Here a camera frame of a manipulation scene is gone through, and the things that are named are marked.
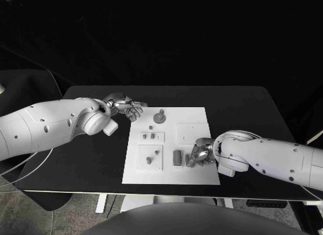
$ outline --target table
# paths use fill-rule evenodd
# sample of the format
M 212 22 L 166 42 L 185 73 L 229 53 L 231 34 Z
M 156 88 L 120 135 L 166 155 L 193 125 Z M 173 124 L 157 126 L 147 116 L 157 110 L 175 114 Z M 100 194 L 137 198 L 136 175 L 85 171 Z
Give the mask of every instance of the table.
M 245 130 L 264 138 L 294 142 L 274 101 L 263 87 L 216 86 L 74 86 L 64 99 L 103 99 L 123 92 L 150 107 L 205 107 L 212 138 L 228 130 Z M 235 177 L 219 174 L 221 185 L 127 185 L 121 183 L 130 122 L 113 119 L 113 136 L 81 135 L 56 147 L 38 171 L 18 182 L 20 190 L 113 194 L 179 195 L 216 198 L 317 200 L 299 185 L 260 174 L 251 167 Z M 45 159 L 41 152 L 26 164 L 28 174 Z M 323 198 L 323 192 L 312 192 Z

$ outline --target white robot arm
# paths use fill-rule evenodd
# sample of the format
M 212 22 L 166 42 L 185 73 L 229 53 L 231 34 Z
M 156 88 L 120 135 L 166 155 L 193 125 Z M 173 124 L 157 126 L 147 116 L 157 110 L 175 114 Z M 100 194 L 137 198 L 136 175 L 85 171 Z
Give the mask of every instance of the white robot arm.
M 124 113 L 136 121 L 146 106 L 120 93 L 104 101 L 78 98 L 33 104 L 0 117 L 0 161 L 52 149 L 81 134 L 94 135 L 103 130 L 110 136 L 118 128 L 110 117 Z
M 261 138 L 247 131 L 228 131 L 216 139 L 196 140 L 192 163 L 209 153 L 219 163 L 218 172 L 229 177 L 251 165 L 261 174 L 323 191 L 322 149 Z

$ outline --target white mat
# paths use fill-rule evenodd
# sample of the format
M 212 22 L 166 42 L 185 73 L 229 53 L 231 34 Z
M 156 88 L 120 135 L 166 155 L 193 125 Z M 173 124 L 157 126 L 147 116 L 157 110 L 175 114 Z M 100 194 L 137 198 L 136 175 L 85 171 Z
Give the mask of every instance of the white mat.
M 160 109 L 165 110 L 166 121 L 157 124 L 153 116 Z M 149 135 L 143 140 L 143 133 L 165 133 L 165 140 L 162 137 L 152 140 Z M 131 123 L 123 184 L 219 185 L 215 164 L 204 165 L 204 167 L 195 164 L 193 168 L 185 166 L 185 154 L 191 154 L 198 138 L 211 138 L 205 108 L 144 108 L 142 117 Z M 149 167 L 139 168 L 142 161 L 146 161 L 146 156 L 143 159 L 139 158 L 143 145 L 154 145 L 156 148 L 162 146 L 162 155 L 153 155 L 153 151 L 150 153 L 152 164 L 153 158 L 159 158 L 157 162 L 162 158 L 162 170 L 153 170 Z M 175 150 L 182 151 L 180 168 L 173 167 Z

